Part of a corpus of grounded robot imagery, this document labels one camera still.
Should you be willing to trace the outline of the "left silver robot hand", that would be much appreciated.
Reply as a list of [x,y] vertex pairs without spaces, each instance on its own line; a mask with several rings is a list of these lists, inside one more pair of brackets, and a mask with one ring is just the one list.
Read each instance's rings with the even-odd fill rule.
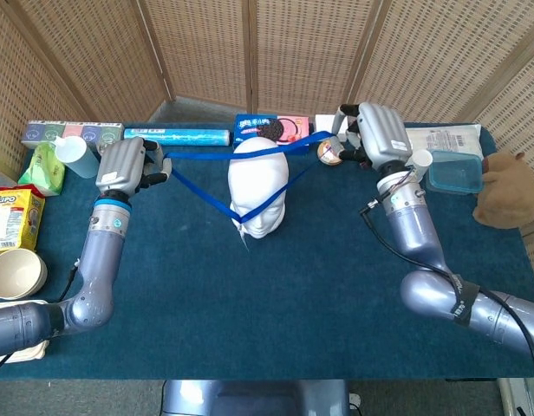
[[167,182],[172,169],[158,142],[136,137],[106,147],[95,184],[103,196],[128,200],[142,189]]

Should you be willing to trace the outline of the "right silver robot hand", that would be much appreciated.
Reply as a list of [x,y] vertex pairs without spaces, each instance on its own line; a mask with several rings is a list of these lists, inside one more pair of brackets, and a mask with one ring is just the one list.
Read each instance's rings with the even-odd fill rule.
[[[360,144],[346,149],[338,138],[339,129],[347,117],[354,117]],[[405,125],[399,114],[388,107],[363,102],[341,104],[331,129],[330,151],[342,161],[367,164],[381,174],[403,169],[413,154]]]

